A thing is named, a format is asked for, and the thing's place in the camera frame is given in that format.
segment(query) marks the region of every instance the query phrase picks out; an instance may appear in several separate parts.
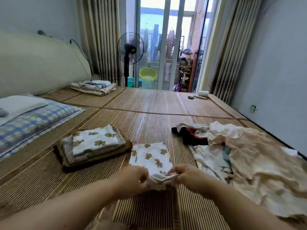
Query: white roll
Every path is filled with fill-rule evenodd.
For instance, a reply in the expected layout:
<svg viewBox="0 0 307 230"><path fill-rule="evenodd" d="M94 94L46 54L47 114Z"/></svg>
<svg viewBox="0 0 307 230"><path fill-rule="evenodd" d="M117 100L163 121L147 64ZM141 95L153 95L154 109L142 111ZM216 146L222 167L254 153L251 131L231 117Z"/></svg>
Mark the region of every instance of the white roll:
<svg viewBox="0 0 307 230"><path fill-rule="evenodd" d="M198 96L201 97L208 97L209 96L209 91L198 91Z"/></svg>

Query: blue plaid pillowcase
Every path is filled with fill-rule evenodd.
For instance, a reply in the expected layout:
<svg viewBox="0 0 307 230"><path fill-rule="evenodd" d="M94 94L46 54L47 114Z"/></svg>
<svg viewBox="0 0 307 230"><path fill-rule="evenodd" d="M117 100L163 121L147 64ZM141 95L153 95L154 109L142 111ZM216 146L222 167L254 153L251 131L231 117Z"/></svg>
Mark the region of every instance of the blue plaid pillowcase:
<svg viewBox="0 0 307 230"><path fill-rule="evenodd" d="M47 106L26 112L0 126L0 160L85 111L75 106L45 100L48 102Z"/></svg>

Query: brown flower print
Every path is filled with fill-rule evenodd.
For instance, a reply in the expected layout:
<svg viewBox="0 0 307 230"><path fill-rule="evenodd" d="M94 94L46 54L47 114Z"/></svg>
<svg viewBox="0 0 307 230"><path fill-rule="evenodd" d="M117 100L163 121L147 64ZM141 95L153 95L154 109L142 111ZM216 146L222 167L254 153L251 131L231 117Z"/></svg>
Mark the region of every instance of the brown flower print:
<svg viewBox="0 0 307 230"><path fill-rule="evenodd" d="M78 135L80 135L80 132L79 132L79 131L77 131L77 132L75 132L75 133L72 134L72 136L78 136Z"/></svg>
<svg viewBox="0 0 307 230"><path fill-rule="evenodd" d="M110 138L110 137L115 137L115 134L106 133L105 136Z"/></svg>
<svg viewBox="0 0 307 230"><path fill-rule="evenodd" d="M85 149L83 152L86 153L86 152L91 152L92 150L90 148L88 149Z"/></svg>
<svg viewBox="0 0 307 230"><path fill-rule="evenodd" d="M76 147L76 146L79 146L81 143L83 143L84 142L84 140L82 139L82 140L76 140L75 142L73 142L72 143L72 146L73 147Z"/></svg>
<svg viewBox="0 0 307 230"><path fill-rule="evenodd" d="M98 132L90 132L88 135L98 135Z"/></svg>
<svg viewBox="0 0 307 230"><path fill-rule="evenodd" d="M106 142L105 141L102 141L102 140L96 140L95 141L95 146L104 146L106 144Z"/></svg>
<svg viewBox="0 0 307 230"><path fill-rule="evenodd" d="M162 168L162 163L160 162L160 160L159 159L155 159L155 161L156 161L157 167L158 168Z"/></svg>
<svg viewBox="0 0 307 230"><path fill-rule="evenodd" d="M146 153L146 155L145 155L145 159L146 160L149 160L151 157L152 157L151 153Z"/></svg>
<svg viewBox="0 0 307 230"><path fill-rule="evenodd" d="M132 151L131 151L131 155L132 155L132 156L136 156L136 154L137 154L137 153L136 153L136 150L132 150Z"/></svg>
<svg viewBox="0 0 307 230"><path fill-rule="evenodd" d="M167 154L167 150L166 149L161 149L161 152L160 152L161 154L163 154L163 155L165 155L165 154Z"/></svg>

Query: striped curtain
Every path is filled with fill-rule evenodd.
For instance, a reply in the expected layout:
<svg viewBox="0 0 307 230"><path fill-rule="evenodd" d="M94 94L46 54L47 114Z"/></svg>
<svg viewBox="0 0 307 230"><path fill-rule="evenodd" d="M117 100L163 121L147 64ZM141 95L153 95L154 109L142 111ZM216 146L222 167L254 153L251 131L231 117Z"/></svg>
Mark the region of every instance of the striped curtain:
<svg viewBox="0 0 307 230"><path fill-rule="evenodd" d="M82 49L92 64L92 73L121 85L118 0L79 0L78 4Z"/></svg>
<svg viewBox="0 0 307 230"><path fill-rule="evenodd" d="M209 92L229 103L263 0L238 0Z"/></svg>

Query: bamboo mat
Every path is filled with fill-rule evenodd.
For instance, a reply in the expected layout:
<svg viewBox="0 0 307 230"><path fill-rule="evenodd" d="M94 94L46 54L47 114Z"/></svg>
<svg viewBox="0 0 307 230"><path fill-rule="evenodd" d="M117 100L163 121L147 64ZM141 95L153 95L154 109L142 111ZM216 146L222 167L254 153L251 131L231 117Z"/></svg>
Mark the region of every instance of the bamboo mat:
<svg viewBox="0 0 307 230"><path fill-rule="evenodd" d="M71 89L42 95L82 106L86 111L0 162L0 220L62 193L109 178L128 164L130 155L126 154L65 174L52 147L73 129L113 124L134 144L166 142L175 163L196 166L188 147L171 133L171 127L182 122L210 124L219 121L257 128L214 96L207 100L189 100L188 95L123 87L117 87L106 96ZM94 223L99 223L101 229L229 229L213 202L183 186L165 192L150 191L112 203L96 216L88 229Z"/></svg>

